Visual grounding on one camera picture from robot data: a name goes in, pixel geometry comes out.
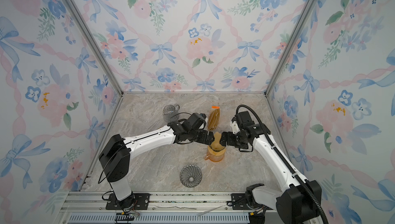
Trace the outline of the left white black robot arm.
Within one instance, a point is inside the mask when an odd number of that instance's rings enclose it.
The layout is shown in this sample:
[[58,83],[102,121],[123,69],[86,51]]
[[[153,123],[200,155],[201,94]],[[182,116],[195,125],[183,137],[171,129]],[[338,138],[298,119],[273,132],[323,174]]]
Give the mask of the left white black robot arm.
[[125,138],[120,134],[113,135],[99,155],[102,173],[98,182],[105,179],[110,184],[111,196],[115,198],[110,202],[122,210],[135,205],[135,196],[127,180],[133,158],[165,145],[193,142],[211,145],[215,140],[214,133],[205,126],[206,116],[193,113],[187,119],[171,121],[142,135]]

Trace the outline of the clear grey glass dripper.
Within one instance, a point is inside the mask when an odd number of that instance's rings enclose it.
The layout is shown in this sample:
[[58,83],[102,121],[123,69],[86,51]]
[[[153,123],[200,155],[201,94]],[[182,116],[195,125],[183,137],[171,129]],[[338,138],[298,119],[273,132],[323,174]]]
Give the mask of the clear grey glass dripper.
[[202,171],[196,165],[186,165],[180,172],[180,181],[187,188],[195,188],[202,181]]

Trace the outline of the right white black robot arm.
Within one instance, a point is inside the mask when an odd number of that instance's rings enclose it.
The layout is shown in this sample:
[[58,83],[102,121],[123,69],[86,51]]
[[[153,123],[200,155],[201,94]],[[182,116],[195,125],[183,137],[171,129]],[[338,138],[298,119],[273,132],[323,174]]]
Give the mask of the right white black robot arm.
[[232,131],[223,132],[220,140],[222,146],[233,146],[240,152],[258,152],[278,181],[278,191],[262,183],[247,187],[246,205],[256,212],[275,210],[285,224],[301,224],[316,217],[326,223],[321,207],[321,186],[315,180],[308,180],[291,163],[267,126],[261,120],[253,121],[251,116],[255,115],[237,111],[231,120]]

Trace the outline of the orange coffee filter packet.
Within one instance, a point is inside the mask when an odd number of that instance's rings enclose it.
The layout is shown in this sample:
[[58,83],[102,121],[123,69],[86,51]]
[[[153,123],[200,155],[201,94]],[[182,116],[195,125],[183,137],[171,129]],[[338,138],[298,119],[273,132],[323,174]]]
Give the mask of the orange coffee filter packet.
[[208,130],[215,130],[218,127],[220,121],[220,115],[221,115],[220,107],[212,106],[208,117],[208,123],[207,123]]

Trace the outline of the clear grey glass pitcher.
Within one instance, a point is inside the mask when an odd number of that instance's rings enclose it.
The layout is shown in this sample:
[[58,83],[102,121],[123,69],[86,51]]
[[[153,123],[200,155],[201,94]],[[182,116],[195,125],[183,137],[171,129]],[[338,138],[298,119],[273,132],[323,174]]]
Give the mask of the clear grey glass pitcher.
[[174,122],[179,119],[179,110],[180,106],[176,105],[167,105],[163,108],[163,119],[166,123]]

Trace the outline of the brown paper coffee filter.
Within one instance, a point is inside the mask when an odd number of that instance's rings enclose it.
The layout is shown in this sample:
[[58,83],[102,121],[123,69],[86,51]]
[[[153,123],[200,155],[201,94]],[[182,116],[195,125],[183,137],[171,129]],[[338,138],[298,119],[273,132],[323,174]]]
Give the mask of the brown paper coffee filter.
[[219,152],[219,151],[225,149],[225,147],[220,144],[221,137],[222,137],[222,135],[219,132],[214,133],[214,141],[212,142],[210,147],[215,152]]

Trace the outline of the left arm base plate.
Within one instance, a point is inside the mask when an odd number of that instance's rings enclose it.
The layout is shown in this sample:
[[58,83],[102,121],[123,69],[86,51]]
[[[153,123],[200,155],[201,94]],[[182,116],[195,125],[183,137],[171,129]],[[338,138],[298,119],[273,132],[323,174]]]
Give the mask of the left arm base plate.
[[149,193],[133,193],[124,200],[118,200],[114,193],[111,193],[107,202],[106,210],[147,210],[150,200]]

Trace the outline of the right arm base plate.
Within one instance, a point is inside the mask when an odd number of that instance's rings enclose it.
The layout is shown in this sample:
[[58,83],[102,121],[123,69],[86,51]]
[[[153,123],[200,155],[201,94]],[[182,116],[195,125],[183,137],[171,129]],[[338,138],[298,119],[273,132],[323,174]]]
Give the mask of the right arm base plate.
[[231,200],[227,203],[233,210],[254,210],[253,197],[251,193],[232,193]]

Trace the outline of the orange glass carafe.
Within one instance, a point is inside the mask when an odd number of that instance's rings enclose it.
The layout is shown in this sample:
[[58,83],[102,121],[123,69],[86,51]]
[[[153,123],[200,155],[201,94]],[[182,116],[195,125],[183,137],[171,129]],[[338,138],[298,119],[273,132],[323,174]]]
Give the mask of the orange glass carafe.
[[207,148],[207,153],[205,156],[205,160],[210,160],[212,162],[219,162],[224,159],[226,149],[222,149],[220,151],[215,151],[211,147]]

